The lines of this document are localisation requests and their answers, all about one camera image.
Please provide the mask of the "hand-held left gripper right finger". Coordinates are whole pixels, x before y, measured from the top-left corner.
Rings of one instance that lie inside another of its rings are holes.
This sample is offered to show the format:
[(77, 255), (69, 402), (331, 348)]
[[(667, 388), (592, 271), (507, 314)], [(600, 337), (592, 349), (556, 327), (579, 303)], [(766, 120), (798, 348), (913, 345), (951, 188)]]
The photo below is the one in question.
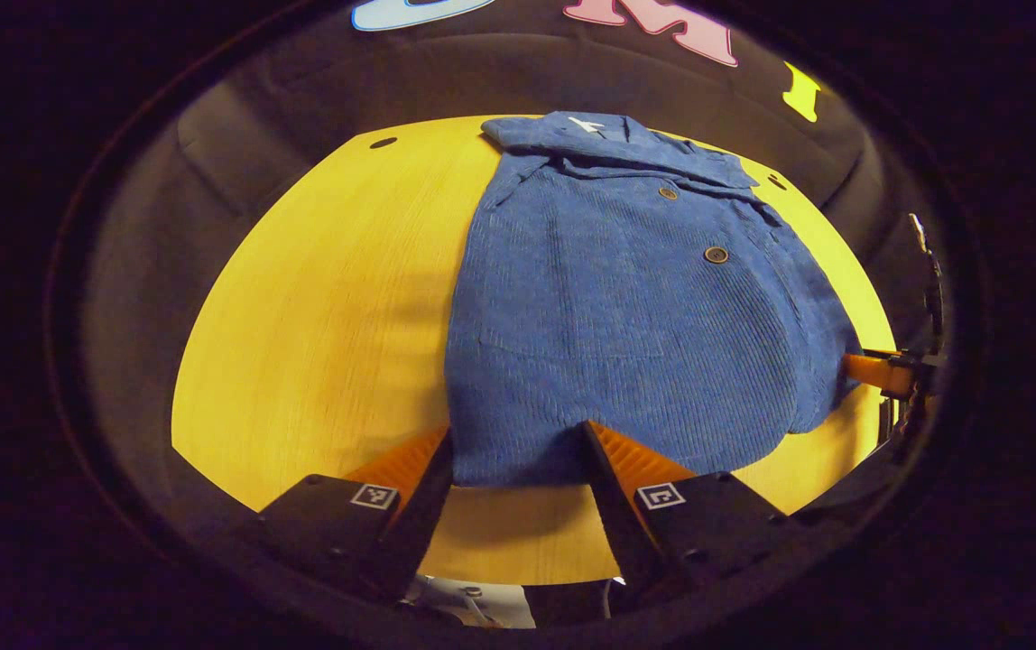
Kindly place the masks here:
[(589, 488), (622, 580), (634, 592), (704, 590), (792, 547), (802, 522), (729, 472), (699, 476), (594, 421)]

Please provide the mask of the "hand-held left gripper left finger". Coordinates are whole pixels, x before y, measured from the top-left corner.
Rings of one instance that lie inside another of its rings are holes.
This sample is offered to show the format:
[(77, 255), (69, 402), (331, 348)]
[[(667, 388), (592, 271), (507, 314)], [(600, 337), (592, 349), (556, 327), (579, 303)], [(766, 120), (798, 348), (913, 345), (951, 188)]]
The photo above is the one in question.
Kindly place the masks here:
[(309, 474), (263, 507), (253, 543), (309, 580), (374, 602), (402, 599), (452, 487), (445, 428), (404, 441), (344, 477)]

